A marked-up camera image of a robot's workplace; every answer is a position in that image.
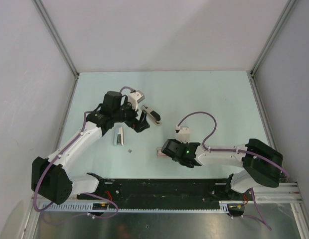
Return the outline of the black and cream stapler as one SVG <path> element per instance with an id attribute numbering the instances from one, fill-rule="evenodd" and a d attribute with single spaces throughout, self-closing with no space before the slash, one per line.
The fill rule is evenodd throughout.
<path id="1" fill-rule="evenodd" d="M 161 126 L 161 116 L 159 113 L 147 105 L 142 105 L 142 110 L 147 113 L 148 118 L 154 123 L 154 125 Z"/>

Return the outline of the red staple box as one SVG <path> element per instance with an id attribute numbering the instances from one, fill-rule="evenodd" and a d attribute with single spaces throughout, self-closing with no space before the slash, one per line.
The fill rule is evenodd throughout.
<path id="1" fill-rule="evenodd" d="M 161 148 L 157 148 L 156 155 L 157 157 L 167 157 L 167 155 L 161 151 Z"/>

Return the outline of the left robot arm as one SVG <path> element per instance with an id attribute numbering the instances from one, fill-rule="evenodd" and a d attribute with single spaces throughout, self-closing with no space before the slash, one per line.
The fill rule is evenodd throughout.
<path id="1" fill-rule="evenodd" d="M 94 199 L 104 196 L 105 186 L 98 176 L 87 173 L 71 177 L 70 172 L 80 155 L 101 139 L 116 123 L 125 123 L 139 133 L 150 127 L 145 112 L 138 113 L 138 105 L 145 99 L 138 90 L 128 95 L 108 91 L 103 102 L 93 111 L 84 113 L 79 131 L 61 148 L 46 158 L 37 157 L 32 163 L 31 189 L 52 204 L 63 204 L 70 196 L 88 193 Z"/>

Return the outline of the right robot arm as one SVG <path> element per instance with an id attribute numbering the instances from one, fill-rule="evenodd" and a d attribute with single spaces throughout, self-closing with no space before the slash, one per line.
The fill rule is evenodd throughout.
<path id="1" fill-rule="evenodd" d="M 258 185 L 277 188 L 284 170 L 282 154 L 258 139 L 250 139 L 247 144 L 231 148 L 168 139 L 161 152 L 188 168 L 212 164 L 241 168 L 241 172 L 230 174 L 225 187 L 225 195 L 231 200 L 238 199 L 247 190 Z"/>

